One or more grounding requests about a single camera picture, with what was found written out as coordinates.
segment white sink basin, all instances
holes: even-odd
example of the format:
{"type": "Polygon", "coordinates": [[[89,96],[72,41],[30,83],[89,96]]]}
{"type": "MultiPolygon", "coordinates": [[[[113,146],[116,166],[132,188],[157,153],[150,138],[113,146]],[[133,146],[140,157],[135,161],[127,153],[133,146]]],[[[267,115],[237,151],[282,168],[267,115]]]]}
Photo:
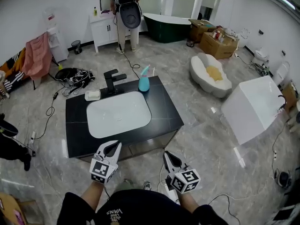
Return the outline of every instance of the white sink basin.
{"type": "Polygon", "coordinates": [[[87,107],[90,134],[104,138],[146,126],[151,112],[140,92],[101,99],[87,107]]]}
{"type": "Polygon", "coordinates": [[[241,82],[222,105],[222,112],[239,144],[265,131],[285,103],[279,88],[269,76],[241,82]]]}

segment trash can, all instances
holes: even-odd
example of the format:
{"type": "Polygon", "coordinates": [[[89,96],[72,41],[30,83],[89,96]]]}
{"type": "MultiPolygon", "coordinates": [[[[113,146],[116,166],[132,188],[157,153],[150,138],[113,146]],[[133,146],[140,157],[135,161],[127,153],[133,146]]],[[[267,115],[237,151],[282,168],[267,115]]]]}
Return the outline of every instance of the trash can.
{"type": "Polygon", "coordinates": [[[71,46],[72,46],[75,54],[80,54],[83,51],[83,49],[81,48],[80,40],[76,40],[76,41],[72,42],[71,46]]]}

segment cabinet door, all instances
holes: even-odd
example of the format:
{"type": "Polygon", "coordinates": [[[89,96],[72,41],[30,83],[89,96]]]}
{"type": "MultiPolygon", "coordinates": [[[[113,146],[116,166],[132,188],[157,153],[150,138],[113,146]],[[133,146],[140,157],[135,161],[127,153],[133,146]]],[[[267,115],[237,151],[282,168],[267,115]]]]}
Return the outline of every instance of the cabinet door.
{"type": "Polygon", "coordinates": [[[113,21],[111,20],[108,27],[109,27],[109,39],[110,39],[110,41],[118,40],[117,25],[115,25],[113,23],[113,21]]]}
{"type": "Polygon", "coordinates": [[[92,26],[92,33],[95,44],[103,44],[109,42],[109,23],[96,22],[92,26]]]}

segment black countertop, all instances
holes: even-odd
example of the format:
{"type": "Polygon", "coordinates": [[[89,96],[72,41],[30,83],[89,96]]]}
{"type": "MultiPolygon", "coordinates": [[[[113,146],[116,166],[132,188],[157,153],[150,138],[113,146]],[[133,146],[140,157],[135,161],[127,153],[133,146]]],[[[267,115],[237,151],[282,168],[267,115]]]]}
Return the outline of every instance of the black countertop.
{"type": "MultiPolygon", "coordinates": [[[[149,81],[150,89],[142,94],[150,109],[151,121],[144,127],[105,138],[95,138],[89,132],[86,109],[93,101],[86,101],[84,94],[67,99],[66,131],[69,158],[80,158],[94,154],[101,144],[111,140],[119,140],[122,142],[122,146],[128,146],[182,127],[184,123],[159,77],[150,77],[149,81]]],[[[125,93],[138,91],[138,80],[119,84],[115,87],[122,88],[125,93]]]]}

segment pink towel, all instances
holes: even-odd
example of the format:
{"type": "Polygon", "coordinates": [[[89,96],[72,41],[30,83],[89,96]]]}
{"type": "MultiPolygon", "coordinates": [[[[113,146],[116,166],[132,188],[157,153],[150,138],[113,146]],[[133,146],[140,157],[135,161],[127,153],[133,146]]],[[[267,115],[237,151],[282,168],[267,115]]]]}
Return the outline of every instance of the pink towel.
{"type": "Polygon", "coordinates": [[[26,43],[25,62],[22,72],[32,80],[41,78],[49,72],[52,53],[48,44],[48,33],[26,43]]]}

